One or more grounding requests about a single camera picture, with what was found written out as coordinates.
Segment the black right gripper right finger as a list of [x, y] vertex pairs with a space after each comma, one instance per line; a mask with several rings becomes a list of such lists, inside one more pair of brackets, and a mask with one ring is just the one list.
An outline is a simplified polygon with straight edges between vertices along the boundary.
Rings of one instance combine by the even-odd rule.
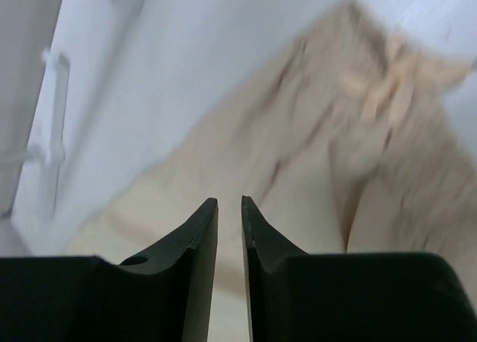
[[268, 223], [252, 197], [241, 198], [241, 225], [250, 340], [288, 341], [286, 259], [306, 253]]

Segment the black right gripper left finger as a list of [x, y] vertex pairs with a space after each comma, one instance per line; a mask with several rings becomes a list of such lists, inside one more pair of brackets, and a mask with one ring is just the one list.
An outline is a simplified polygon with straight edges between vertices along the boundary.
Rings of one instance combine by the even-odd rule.
[[133, 276], [120, 341], [206, 341], [218, 246], [218, 201], [119, 267]]

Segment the beige trousers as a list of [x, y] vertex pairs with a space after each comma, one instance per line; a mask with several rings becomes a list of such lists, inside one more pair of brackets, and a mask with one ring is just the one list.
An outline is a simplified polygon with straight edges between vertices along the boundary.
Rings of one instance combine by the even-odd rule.
[[240, 200], [304, 250], [428, 251], [476, 299], [476, 165], [443, 108], [472, 73], [341, 2], [69, 242], [112, 262], [218, 200], [210, 341], [247, 341]]

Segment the white clothes rack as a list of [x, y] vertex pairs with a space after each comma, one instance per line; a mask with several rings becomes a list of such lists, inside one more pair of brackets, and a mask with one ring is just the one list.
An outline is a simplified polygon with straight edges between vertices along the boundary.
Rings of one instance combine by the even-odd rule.
[[144, 0], [1, 0], [1, 216], [54, 215], [69, 85], [106, 80]]

